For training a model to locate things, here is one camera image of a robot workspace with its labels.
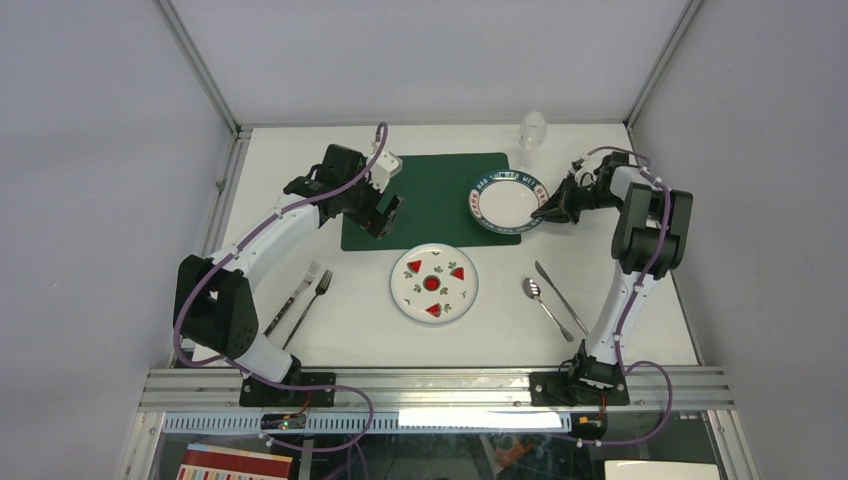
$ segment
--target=blue rimmed plate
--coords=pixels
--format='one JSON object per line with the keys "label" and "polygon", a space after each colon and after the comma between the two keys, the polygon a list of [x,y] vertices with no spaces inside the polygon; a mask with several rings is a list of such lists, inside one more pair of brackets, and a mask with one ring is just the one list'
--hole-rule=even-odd
{"label": "blue rimmed plate", "polygon": [[517,170],[495,170],[474,182],[468,208],[477,223],[495,233],[517,235],[542,223],[530,218],[548,201],[548,191],[536,177]]}

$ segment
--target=plate rim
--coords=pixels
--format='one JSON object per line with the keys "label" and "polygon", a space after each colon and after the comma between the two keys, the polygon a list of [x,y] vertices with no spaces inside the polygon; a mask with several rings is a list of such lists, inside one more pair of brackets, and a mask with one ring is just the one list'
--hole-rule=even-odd
{"label": "plate rim", "polygon": [[[466,258],[466,260],[468,260],[468,263],[470,263],[471,266],[474,267],[474,276],[477,277],[477,288],[474,289],[474,298],[471,299],[471,305],[468,306],[468,310],[462,312],[462,315],[454,318],[453,320],[448,320],[448,321],[442,322],[442,323],[427,323],[427,322],[422,322],[421,320],[412,318],[412,315],[406,313],[403,310],[403,307],[401,307],[400,303],[398,303],[398,301],[397,301],[398,299],[395,298],[394,292],[392,292],[392,277],[394,276],[395,269],[400,264],[400,261],[403,259],[403,257],[406,256],[407,253],[415,250],[416,248],[423,247],[424,245],[441,245],[443,247],[450,247],[450,248],[456,250],[457,252],[459,252],[462,256],[464,256]],[[445,325],[450,325],[451,323],[454,323],[457,320],[459,320],[460,318],[464,317],[468,313],[468,311],[471,310],[471,307],[473,307],[474,304],[477,303],[477,296],[480,294],[480,274],[477,271],[477,265],[474,264],[474,262],[471,260],[471,257],[469,257],[465,252],[460,250],[458,247],[454,247],[453,245],[448,245],[447,243],[441,243],[441,242],[427,242],[427,243],[420,243],[420,244],[418,244],[414,247],[409,248],[408,250],[403,252],[400,257],[398,257],[398,259],[395,261],[395,264],[392,266],[392,269],[389,271],[388,286],[389,286],[389,296],[392,297],[392,300],[395,302],[395,306],[397,307],[398,310],[400,310],[400,313],[402,313],[406,318],[412,320],[413,322],[415,322],[418,325],[423,325],[425,327],[432,327],[432,328],[443,327]]]}
{"label": "plate rim", "polygon": [[[526,175],[526,176],[528,176],[528,177],[532,178],[533,180],[535,180],[535,181],[536,181],[536,184],[537,184],[537,185],[539,185],[539,186],[541,186],[541,187],[542,187],[542,189],[545,191],[545,196],[547,196],[548,198],[550,198],[550,194],[548,193],[548,189],[547,189],[547,187],[545,187],[545,184],[544,184],[544,183],[542,183],[542,182],[541,182],[538,178],[534,177],[534,176],[533,176],[533,174],[530,174],[530,173],[527,173],[527,172],[522,172],[521,170],[515,170],[514,168],[501,168],[501,169],[497,169],[497,170],[492,170],[492,171],[490,171],[490,172],[486,172],[486,173],[484,173],[483,175],[480,175],[479,177],[477,177],[477,179],[476,179],[476,180],[474,180],[474,182],[472,182],[472,183],[471,183],[471,188],[470,188],[470,189],[469,189],[469,191],[468,191],[468,199],[467,199],[467,201],[466,201],[465,203],[466,203],[466,205],[468,206],[468,212],[471,214],[471,217],[473,217],[473,218],[474,218],[474,221],[475,221],[475,222],[477,222],[477,224],[478,224],[478,225],[480,225],[481,227],[485,228],[486,230],[488,230],[488,231],[490,231],[490,232],[494,232],[494,233],[499,233],[499,234],[501,234],[501,235],[521,235],[522,233],[529,232],[529,231],[531,231],[531,230],[535,229],[536,227],[538,227],[539,225],[541,225],[541,224],[542,224],[542,222],[544,221],[544,219],[543,219],[543,218],[541,218],[541,217],[539,217],[539,218],[531,219],[529,222],[525,223],[524,225],[522,225],[522,226],[520,226],[520,227],[510,227],[510,228],[507,228],[507,227],[497,227],[497,228],[500,228],[501,230],[496,230],[495,228],[492,228],[492,227],[490,227],[489,225],[486,225],[486,224],[485,224],[485,223],[483,223],[481,220],[486,220],[486,222],[490,223],[491,225],[495,225],[495,223],[494,223],[494,222],[492,222],[491,220],[486,219],[486,217],[482,217],[482,219],[481,219],[481,218],[477,218],[477,216],[476,216],[476,215],[474,215],[474,210],[472,210],[472,208],[471,208],[471,192],[473,192],[474,190],[477,190],[477,189],[475,188],[475,186],[476,186],[478,183],[480,183],[480,180],[483,180],[483,179],[484,179],[484,178],[486,178],[486,177],[489,177],[489,176],[491,176],[491,175],[493,175],[493,174],[501,173],[501,172],[512,172],[512,173],[517,173],[517,174],[519,174],[519,175]],[[530,191],[531,191],[531,192],[533,191],[533,189],[532,189],[532,188],[530,188],[530,186],[529,186],[529,185],[527,185],[527,184],[526,184],[526,183],[524,183],[524,182],[521,182],[521,181],[518,181],[518,180],[509,180],[509,181],[511,181],[511,182],[517,182],[517,183],[520,183],[520,184],[522,184],[522,185],[526,186],[528,189],[530,189]],[[480,189],[480,190],[479,190],[479,191],[480,191],[480,197],[482,197],[483,190],[485,190],[486,188],[488,188],[488,186],[486,186],[486,187],[484,187],[484,188],[482,188],[482,189]]]}

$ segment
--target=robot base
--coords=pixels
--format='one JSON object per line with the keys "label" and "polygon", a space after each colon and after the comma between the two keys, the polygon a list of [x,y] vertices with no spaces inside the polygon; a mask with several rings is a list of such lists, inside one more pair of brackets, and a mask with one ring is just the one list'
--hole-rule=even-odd
{"label": "robot base", "polygon": [[584,340],[568,370],[530,374],[530,400],[534,407],[624,406],[630,394],[621,367],[589,356]]}
{"label": "robot base", "polygon": [[[286,385],[297,385],[307,387],[311,385],[335,385],[336,374],[332,372],[297,372],[291,378],[283,380]],[[241,386],[239,406],[242,407],[302,407],[308,392],[294,390],[280,390],[270,387],[264,383],[248,377]],[[335,405],[336,391],[312,390],[312,401],[310,407],[325,408]]]}

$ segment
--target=plate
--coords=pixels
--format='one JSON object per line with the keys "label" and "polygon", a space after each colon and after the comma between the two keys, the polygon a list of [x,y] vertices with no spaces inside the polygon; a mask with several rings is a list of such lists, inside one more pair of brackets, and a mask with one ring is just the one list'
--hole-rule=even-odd
{"label": "plate", "polygon": [[548,201],[548,191],[533,175],[517,170],[495,170],[480,177],[468,194],[468,208],[488,230],[517,235],[532,230],[542,218],[530,218]]}
{"label": "plate", "polygon": [[477,298],[477,269],[454,247],[426,243],[406,252],[392,269],[392,298],[409,318],[445,325],[471,308]]}

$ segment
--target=fork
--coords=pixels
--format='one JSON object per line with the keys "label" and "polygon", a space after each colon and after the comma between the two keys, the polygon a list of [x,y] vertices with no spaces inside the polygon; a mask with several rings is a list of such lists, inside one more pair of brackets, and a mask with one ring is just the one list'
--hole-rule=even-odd
{"label": "fork", "polygon": [[309,305],[306,306],[306,310],[300,314],[300,318],[297,319],[297,323],[294,324],[294,328],[292,332],[289,334],[289,338],[286,339],[286,343],[283,344],[283,350],[289,346],[289,342],[291,342],[292,337],[294,337],[297,329],[300,328],[300,323],[303,322],[303,319],[306,318],[306,314],[309,313],[309,309],[312,308],[312,303],[318,299],[321,295],[327,293],[327,290],[330,288],[330,281],[333,279],[333,272],[327,270],[324,272],[324,276],[321,277],[321,281],[318,282],[318,286],[315,287],[315,296],[312,297],[312,300],[309,301]]}
{"label": "fork", "polygon": [[292,293],[292,296],[286,300],[286,304],[283,305],[283,308],[277,312],[277,316],[271,320],[271,323],[268,325],[268,328],[265,329],[265,336],[271,335],[271,332],[277,328],[277,324],[280,323],[280,320],[283,319],[283,315],[289,311],[289,307],[291,307],[292,303],[294,303],[294,299],[297,298],[304,290],[309,288],[312,285],[312,282],[315,281],[315,275],[318,274],[318,270],[321,268],[321,264],[318,262],[312,262],[312,265],[309,266],[309,270],[306,271],[306,275],[303,277],[303,281],[300,282],[300,285],[297,286],[297,290]]}

